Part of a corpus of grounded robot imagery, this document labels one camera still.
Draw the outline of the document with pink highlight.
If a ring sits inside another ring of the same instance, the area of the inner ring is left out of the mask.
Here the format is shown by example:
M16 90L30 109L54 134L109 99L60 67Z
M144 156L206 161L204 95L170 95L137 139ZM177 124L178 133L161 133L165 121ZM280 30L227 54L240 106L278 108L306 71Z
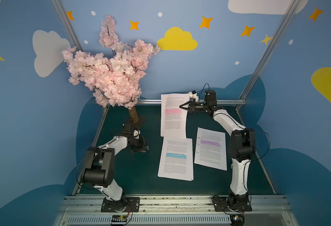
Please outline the document with pink highlight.
M189 94L161 95L161 131L160 136L186 139L187 110L180 108L190 100Z

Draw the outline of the right electronics board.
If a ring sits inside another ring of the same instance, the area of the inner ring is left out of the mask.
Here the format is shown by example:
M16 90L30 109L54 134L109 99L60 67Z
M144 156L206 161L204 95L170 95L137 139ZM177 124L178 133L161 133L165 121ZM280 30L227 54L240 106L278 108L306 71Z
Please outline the right electronics board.
M245 217L244 215L230 215L231 226L244 226Z

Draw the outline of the left electronics board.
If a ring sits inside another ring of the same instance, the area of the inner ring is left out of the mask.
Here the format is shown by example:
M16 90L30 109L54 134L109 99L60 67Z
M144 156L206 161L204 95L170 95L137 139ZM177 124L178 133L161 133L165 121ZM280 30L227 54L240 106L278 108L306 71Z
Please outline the left electronics board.
M128 223L128 218L126 215L112 215L110 219L111 226L123 226Z

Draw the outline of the right aluminium frame post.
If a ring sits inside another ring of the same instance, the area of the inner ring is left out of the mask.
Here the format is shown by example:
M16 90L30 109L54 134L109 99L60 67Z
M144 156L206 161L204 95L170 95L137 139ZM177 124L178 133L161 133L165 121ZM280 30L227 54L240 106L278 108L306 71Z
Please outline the right aluminium frame post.
M302 2L301 0L291 1L288 9L286 10L279 25L277 26L275 33L273 34L273 38L267 45L266 50L264 51L256 69L254 70L253 74L251 75L250 79L248 80L242 93L239 96L240 103L235 105L235 109L237 112L240 110L242 105L246 104L246 98L248 97L250 91L252 90L253 86L255 85L256 81L258 80L259 76L261 75L262 71L264 70L265 66L267 65L274 50L276 49L278 43L282 39L285 31L287 30L292 19L294 18L295 14L296 14L296 10L301 2Z

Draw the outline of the pink cherry blossom tree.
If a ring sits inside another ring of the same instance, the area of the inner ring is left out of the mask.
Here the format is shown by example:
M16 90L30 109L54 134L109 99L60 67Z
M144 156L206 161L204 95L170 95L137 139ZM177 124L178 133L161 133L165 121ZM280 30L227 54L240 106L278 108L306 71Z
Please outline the pink cherry blossom tree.
M132 46L122 43L115 29L115 19L107 15L101 22L99 42L103 48L112 50L112 58L102 53L93 55L77 51L75 47L63 50L62 55L70 72L68 80L71 84L83 82L93 92L97 104L125 107L131 121L137 123L135 106L141 97L140 79L146 75L151 57L161 49L143 40L137 40Z

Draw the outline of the document with purple highlight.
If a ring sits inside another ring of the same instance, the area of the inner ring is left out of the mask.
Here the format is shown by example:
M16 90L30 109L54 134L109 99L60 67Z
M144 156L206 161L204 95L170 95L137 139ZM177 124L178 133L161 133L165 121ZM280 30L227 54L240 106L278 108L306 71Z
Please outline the document with purple highlight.
M197 129L194 163L227 171L226 134L203 128Z

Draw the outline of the back aluminium frame bar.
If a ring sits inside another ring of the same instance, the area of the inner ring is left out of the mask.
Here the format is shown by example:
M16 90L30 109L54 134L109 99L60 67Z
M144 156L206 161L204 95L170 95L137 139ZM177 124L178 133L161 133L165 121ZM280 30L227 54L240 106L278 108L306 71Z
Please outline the back aluminium frame bar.
M242 99L222 99L217 101L218 105L245 105L246 100ZM160 99L139 99L137 105L161 105Z

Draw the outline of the electronics board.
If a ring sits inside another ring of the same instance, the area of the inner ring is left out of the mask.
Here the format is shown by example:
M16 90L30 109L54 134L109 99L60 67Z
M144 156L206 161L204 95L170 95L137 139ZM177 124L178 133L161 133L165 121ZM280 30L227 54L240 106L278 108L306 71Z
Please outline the electronics board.
M244 215L230 215L231 226L244 226L245 217Z
M110 219L111 226L123 226L128 223L128 218L126 215L112 215Z

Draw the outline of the document with blue highlight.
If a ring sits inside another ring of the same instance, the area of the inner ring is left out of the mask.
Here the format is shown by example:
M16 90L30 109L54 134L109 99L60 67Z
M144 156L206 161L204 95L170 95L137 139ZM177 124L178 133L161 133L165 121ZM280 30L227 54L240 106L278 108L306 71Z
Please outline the document with blue highlight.
M164 138L157 176L185 181L194 179L192 139Z

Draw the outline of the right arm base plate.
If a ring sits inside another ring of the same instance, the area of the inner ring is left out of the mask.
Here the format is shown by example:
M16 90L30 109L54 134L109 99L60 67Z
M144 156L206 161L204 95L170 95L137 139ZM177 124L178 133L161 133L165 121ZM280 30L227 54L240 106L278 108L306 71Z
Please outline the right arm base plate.
M211 202L216 212L251 212L251 202L249 201L249 194L222 197L214 195Z

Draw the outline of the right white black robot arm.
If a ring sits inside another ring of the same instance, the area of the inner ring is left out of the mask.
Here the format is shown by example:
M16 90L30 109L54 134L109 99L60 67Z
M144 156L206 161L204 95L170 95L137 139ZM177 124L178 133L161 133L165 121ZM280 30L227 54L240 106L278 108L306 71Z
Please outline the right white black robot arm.
M251 194L247 188L249 165L256 153L255 133L252 128L247 128L236 121L220 105L217 105L216 92L212 89L205 91L205 100L199 101L196 91L189 92L190 100L180 108L190 113L206 112L218 122L230 135L228 153L232 159L232 181L228 197L229 205L251 205Z

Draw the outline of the left aluminium frame post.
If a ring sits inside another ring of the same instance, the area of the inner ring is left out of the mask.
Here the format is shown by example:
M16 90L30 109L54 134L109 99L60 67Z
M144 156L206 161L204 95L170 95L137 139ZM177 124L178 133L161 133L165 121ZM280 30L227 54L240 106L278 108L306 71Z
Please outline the left aluminium frame post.
M65 30L66 30L66 33L67 35L69 36L70 38L70 42L73 44L73 46L77 46L77 49L78 50L81 50L83 51L83 48L81 46L81 43L78 39L78 36L73 28L73 25L72 25L72 22L71 22L71 19L69 18L68 14L67 14L67 11L66 11L66 8L62 2L62 0L51 0L54 8L55 8L55 11L57 12Z

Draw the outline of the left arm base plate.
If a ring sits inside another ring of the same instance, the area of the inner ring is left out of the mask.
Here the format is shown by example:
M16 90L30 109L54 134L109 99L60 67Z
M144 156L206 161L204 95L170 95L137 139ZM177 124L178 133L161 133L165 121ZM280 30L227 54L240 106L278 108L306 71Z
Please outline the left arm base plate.
M110 201L107 198L103 199L101 212L138 212L140 207L139 197L123 197L119 201Z

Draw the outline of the aluminium frame post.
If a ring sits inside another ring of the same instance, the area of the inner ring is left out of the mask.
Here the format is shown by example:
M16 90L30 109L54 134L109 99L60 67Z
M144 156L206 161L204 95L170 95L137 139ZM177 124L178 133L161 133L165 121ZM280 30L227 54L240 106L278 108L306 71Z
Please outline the aluminium frame post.
M277 26L275 33L273 34L273 38L267 45L266 50L264 51L256 69L254 70L253 74L251 75L250 79L248 80L242 93L239 96L240 103L235 105L235 109L237 112L240 110L242 105L246 104L246 98L248 97L250 91L252 90L253 86L255 85L256 81L258 80L259 76L261 75L262 71L264 70L265 66L267 65L274 50L276 49L278 43L282 39L285 31L287 30L292 19L294 18L295 14L296 14L296 10L301 2L302 2L301 0L291 1L288 9L286 10L279 25Z
M77 49L78 50L81 50L83 51L83 48L81 46L81 43L78 39L78 36L73 28L73 25L72 25L72 22L71 22L71 19L69 18L68 14L67 14L67 11L66 11L66 8L62 2L62 0L51 0L54 8L55 8L55 11L57 12L65 30L66 30L66 33L67 35L69 36L70 38L70 42L73 44L73 46L77 46Z

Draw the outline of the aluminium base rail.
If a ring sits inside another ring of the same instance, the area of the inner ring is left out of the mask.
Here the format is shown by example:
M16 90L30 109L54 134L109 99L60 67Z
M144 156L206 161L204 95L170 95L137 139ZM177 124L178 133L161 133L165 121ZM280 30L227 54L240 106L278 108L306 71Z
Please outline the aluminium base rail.
M252 197L251 212L216 212L212 195L132 195L139 197L138 212L101 212L100 195L67 196L55 226L110 226L112 215L126 215L124 226L230 226L230 215L244 215L244 226L297 226L283 195Z

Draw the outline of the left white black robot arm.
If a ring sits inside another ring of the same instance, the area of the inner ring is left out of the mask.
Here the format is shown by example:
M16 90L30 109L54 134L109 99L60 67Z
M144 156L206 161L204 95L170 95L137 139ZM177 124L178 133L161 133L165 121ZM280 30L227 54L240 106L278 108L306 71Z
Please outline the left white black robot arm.
M125 193L114 179L115 156L124 149L137 152L148 145L135 124L126 123L123 126L123 131L106 144L88 148L76 169L79 171L82 168L76 173L76 180L79 185L87 184L100 191L110 202L125 204Z

